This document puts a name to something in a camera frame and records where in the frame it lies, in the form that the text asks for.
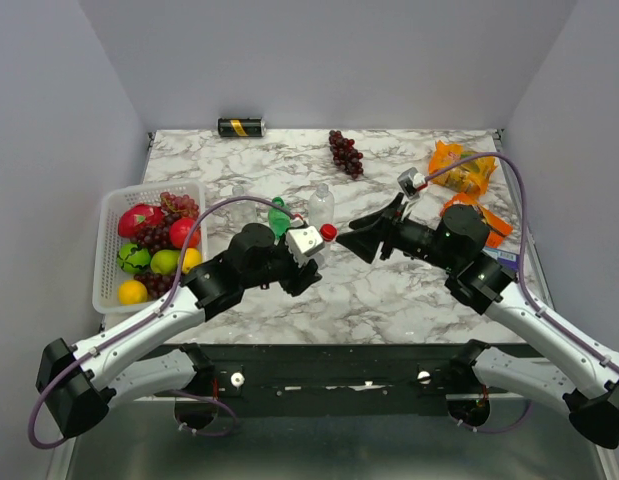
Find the clear bottle red cap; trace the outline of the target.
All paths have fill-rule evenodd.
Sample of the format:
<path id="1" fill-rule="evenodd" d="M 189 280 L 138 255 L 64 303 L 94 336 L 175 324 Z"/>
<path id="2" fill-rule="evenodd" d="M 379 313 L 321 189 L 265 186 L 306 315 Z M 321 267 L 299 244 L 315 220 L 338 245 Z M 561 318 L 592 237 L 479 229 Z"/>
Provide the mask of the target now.
<path id="1" fill-rule="evenodd" d="M 320 268 L 324 267 L 328 261 L 331 253 L 331 247 L 335 242 L 335 239 L 331 242 L 327 242 L 322 238 L 322 249 L 316 254 L 315 260 Z"/>

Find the clear bottle blue cap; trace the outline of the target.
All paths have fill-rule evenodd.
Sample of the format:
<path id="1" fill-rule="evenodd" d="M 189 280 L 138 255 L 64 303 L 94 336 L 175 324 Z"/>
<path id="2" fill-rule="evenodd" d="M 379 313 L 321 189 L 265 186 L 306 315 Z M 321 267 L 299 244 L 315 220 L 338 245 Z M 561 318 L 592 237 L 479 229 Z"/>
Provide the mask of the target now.
<path id="1" fill-rule="evenodd" d="M 329 186 L 318 185 L 308 201 L 308 218 L 311 226 L 320 229 L 325 224 L 331 224 L 334 219 L 335 198 Z"/>

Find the green plastic bottle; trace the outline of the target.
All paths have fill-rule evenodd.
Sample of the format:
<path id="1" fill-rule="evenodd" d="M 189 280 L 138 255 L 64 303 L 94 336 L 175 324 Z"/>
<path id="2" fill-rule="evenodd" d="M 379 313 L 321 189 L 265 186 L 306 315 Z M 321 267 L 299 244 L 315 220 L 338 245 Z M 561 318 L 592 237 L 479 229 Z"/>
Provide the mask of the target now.
<path id="1" fill-rule="evenodd" d="M 272 203 L 274 207 L 271 207 L 268 211 L 268 224 L 275 235 L 275 239 L 279 240 L 290 228 L 291 219 L 285 213 L 287 205 L 281 197 L 274 197 Z"/>

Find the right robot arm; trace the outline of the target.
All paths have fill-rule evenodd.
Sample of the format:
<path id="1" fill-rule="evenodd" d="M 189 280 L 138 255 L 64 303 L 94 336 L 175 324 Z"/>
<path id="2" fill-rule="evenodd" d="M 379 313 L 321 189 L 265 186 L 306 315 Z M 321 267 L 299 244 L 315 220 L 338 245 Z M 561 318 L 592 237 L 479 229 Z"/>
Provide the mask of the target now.
<path id="1" fill-rule="evenodd" d="M 591 338 L 532 294 L 522 273 L 483 250 L 489 228 L 476 210 L 453 205 L 436 228 L 409 219 L 400 196 L 382 210 L 353 220 L 338 244 L 367 263 L 394 251 L 444 270 L 452 297 L 524 339 L 550 366 L 516 360 L 474 342 L 469 357 L 453 362 L 458 390 L 495 386 L 567 416 L 590 442 L 619 446 L 619 352 Z"/>

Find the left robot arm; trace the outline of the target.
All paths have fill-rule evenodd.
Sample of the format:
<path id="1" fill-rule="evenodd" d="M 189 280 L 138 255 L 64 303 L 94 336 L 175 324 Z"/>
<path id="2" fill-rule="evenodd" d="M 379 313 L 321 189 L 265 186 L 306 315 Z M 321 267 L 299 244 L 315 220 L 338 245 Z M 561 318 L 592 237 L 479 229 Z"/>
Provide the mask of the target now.
<path id="1" fill-rule="evenodd" d="M 46 408 L 62 439 L 69 439 L 125 401 L 170 390 L 203 393 L 211 372 L 196 348 L 180 347 L 153 359 L 147 354 L 238 305 L 248 289 L 277 283 L 288 295 L 301 295 L 321 279 L 317 259 L 323 248 L 312 226 L 275 238 L 265 225 L 246 225 L 226 250 L 177 278 L 171 290 L 116 327 L 73 345 L 62 338 L 47 344 L 34 408 Z"/>

